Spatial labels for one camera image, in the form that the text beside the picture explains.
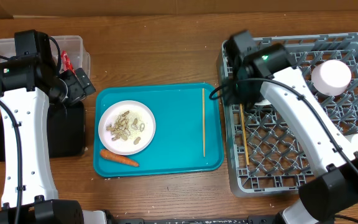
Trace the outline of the pink small bowl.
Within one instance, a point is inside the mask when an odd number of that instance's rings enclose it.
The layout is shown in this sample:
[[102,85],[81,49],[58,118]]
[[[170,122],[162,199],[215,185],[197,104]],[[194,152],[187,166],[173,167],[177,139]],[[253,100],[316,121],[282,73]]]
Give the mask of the pink small bowl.
[[338,96],[344,93],[351,78],[350,68],[340,60],[327,60],[315,67],[311,73],[314,87],[328,96]]

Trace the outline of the white bowl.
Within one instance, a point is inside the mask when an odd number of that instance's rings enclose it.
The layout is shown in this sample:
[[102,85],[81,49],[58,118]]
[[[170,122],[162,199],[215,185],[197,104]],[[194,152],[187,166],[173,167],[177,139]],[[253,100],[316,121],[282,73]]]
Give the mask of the white bowl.
[[269,102],[269,100],[264,99],[260,102],[255,103],[255,105],[256,106],[267,106],[267,105],[271,105],[271,102]]

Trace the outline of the red snack wrapper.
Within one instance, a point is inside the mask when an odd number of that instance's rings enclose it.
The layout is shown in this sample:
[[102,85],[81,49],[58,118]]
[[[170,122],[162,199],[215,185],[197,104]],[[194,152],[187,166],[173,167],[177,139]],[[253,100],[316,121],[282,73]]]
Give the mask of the red snack wrapper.
[[74,73],[75,71],[74,71],[73,65],[72,65],[71,60],[65,50],[61,54],[61,59],[62,59],[63,70],[64,71],[69,70]]

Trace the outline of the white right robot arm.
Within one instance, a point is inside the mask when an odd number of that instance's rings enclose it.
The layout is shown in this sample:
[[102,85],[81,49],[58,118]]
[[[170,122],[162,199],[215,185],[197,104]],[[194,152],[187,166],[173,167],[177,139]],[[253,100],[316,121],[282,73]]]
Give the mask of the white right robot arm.
[[267,100],[299,140],[315,176],[275,223],[332,223],[358,203],[358,134],[345,136],[313,97],[301,70],[282,44],[258,49],[250,32],[224,43],[234,74],[210,94],[225,106],[250,108]]

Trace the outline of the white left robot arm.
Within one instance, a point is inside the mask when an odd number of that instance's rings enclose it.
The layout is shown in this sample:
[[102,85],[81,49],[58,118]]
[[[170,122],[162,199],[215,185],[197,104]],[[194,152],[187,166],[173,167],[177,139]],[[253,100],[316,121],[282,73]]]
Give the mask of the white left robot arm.
[[50,169],[47,116],[51,103],[75,105],[96,90],[83,69],[60,72],[53,37],[14,35],[15,56],[0,63],[0,111],[6,181],[0,223],[84,223],[76,200],[60,200]]

